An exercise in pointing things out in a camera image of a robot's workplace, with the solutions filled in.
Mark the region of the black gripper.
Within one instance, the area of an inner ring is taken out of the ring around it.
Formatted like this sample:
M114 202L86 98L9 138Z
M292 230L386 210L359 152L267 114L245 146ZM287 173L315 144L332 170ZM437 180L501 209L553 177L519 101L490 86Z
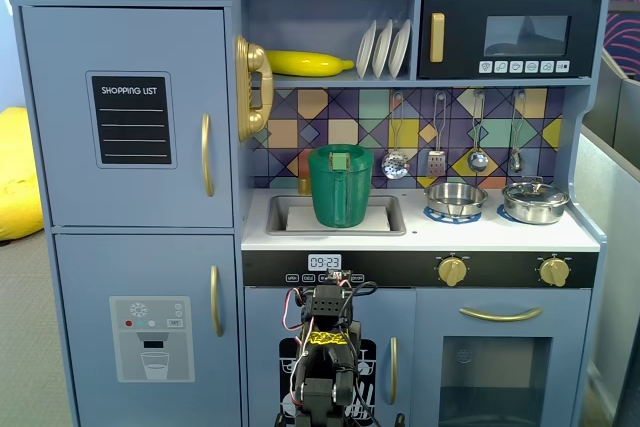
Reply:
M351 287L351 270L329 269L323 277L323 284L335 284L340 287Z

